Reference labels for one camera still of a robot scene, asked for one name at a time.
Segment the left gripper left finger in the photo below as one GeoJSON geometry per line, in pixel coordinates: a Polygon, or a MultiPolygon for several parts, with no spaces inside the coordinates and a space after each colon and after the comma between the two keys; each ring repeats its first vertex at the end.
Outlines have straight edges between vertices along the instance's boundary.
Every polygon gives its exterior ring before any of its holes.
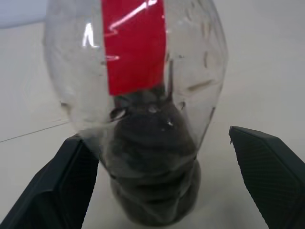
{"type": "Polygon", "coordinates": [[[78,135],[30,181],[2,229],[80,229],[96,183],[98,159],[78,135]]]}

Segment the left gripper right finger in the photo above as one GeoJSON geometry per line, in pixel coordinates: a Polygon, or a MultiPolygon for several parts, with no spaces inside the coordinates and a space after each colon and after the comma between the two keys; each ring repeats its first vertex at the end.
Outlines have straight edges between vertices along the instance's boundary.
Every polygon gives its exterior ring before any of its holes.
{"type": "Polygon", "coordinates": [[[305,227],[305,164],[278,137],[231,126],[244,184],[270,229],[305,227]]]}

